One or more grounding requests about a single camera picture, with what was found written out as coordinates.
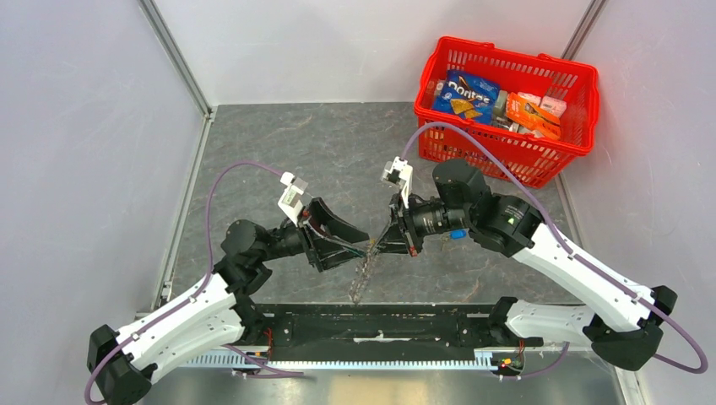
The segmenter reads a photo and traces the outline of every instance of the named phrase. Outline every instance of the white bracket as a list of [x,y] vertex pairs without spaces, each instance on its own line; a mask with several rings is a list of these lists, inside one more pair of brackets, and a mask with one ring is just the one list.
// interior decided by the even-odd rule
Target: white bracket
[[152,384],[188,360],[222,344],[235,342],[244,333],[241,318],[230,309],[236,304],[236,297],[225,291],[227,285],[221,277],[212,277],[197,299],[190,300],[175,314],[142,335],[136,333],[145,323],[189,299],[201,283],[199,281],[158,310],[118,330],[118,342],[138,337],[122,350],[126,355],[132,355],[134,367],[143,370],[152,363],[157,365],[152,373]]
[[413,166],[408,165],[407,160],[396,156],[392,162],[385,164],[381,180],[400,187],[400,199],[403,200],[403,205],[407,208],[408,197],[413,191]]
[[303,211],[301,196],[303,196],[303,192],[308,187],[308,183],[288,171],[281,175],[281,183],[286,185],[286,189],[281,194],[281,199],[279,199],[279,208],[291,222],[298,225],[298,218],[301,215],[301,211]]
[[507,327],[521,338],[543,338],[589,347],[591,341],[582,329],[594,319],[586,305],[541,305],[519,300],[507,313]]

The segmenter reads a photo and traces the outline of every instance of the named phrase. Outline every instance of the snack package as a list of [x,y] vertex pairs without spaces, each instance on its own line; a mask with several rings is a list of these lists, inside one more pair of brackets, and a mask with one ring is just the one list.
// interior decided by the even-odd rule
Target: snack package
[[567,110],[567,103],[562,100],[545,96],[545,98],[542,99],[540,108],[559,118],[562,114],[564,114],[564,111]]
[[448,70],[442,92],[435,98],[432,109],[489,125],[499,93],[497,83],[459,70]]
[[507,118],[549,139],[561,136],[559,118],[514,93],[507,97]]
[[534,94],[530,94],[530,93],[523,93],[521,91],[519,93],[517,93],[517,95],[522,97],[523,99],[529,101],[530,103],[532,103],[534,105],[540,105],[540,103],[542,102],[542,98],[539,97],[538,95],[534,95]]

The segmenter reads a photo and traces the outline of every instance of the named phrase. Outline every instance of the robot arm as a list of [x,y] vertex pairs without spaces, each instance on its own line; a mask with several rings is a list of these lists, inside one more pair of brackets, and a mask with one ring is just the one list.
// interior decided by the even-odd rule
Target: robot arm
[[[264,316],[250,295],[271,276],[263,263],[305,253],[319,271],[363,257],[368,234],[335,216],[321,198],[300,202],[305,183],[282,177],[287,185],[279,206],[288,215],[280,227],[265,229],[239,220],[226,231],[225,256],[214,265],[213,277],[201,294],[203,280],[150,315],[116,331],[104,325],[89,339],[88,368],[92,372],[121,342],[132,340],[99,372],[97,386],[109,405],[132,404],[177,366],[228,343],[255,344],[263,338]],[[181,305],[174,315],[167,316]],[[166,317],[146,333],[137,330]]]
[[[376,243],[378,253],[417,256],[426,236],[467,229],[483,248],[534,268],[585,304],[536,305],[503,297],[491,314],[498,341],[514,344],[515,339],[532,337],[590,345],[602,359],[626,370],[638,370],[656,353],[662,320],[573,256],[588,258],[666,314],[676,301],[672,290],[650,289],[625,278],[562,235],[574,249],[568,255],[536,208],[519,197],[491,193],[480,171],[463,159],[436,166],[433,180],[440,197],[428,201],[405,190],[409,181],[393,181],[404,177],[399,172],[406,166],[404,161],[393,162],[383,172],[382,178],[400,186],[401,193],[389,204],[391,222]],[[406,192],[408,204],[401,197]]]

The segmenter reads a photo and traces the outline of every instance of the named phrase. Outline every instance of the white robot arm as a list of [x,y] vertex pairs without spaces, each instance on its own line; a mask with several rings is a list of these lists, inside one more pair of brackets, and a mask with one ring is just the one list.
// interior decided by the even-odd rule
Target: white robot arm
[[[393,179],[401,193],[389,204],[391,224],[377,242],[378,252],[416,256],[425,236],[468,230],[483,248],[543,273],[584,303],[537,305],[503,297],[491,314],[498,341],[507,346],[514,345],[515,339],[532,337],[591,346],[602,359],[627,370],[638,370],[656,353],[663,320],[637,300],[643,298],[669,314],[676,301],[673,291],[664,286],[651,289],[620,275],[560,234],[573,249],[567,253],[536,208],[519,197],[493,194],[480,171],[463,159],[442,162],[434,169],[439,198],[426,201],[410,194],[406,206],[404,185],[410,182],[400,174],[406,168],[412,172],[406,162],[396,159],[383,171],[382,178]],[[576,255],[594,263],[637,298],[574,260]]]

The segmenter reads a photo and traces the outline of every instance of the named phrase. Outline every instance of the basket handle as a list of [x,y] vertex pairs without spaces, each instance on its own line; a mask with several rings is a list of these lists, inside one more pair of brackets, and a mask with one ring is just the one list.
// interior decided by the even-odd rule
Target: basket handle
[[551,57],[551,56],[547,55],[546,53],[540,53],[539,55],[537,55],[537,59],[541,59],[543,61],[550,61],[550,62],[557,62],[557,61],[561,60],[556,57]]
[[492,42],[475,42],[475,44],[477,46],[482,46],[485,49],[495,49],[495,44],[493,44]]

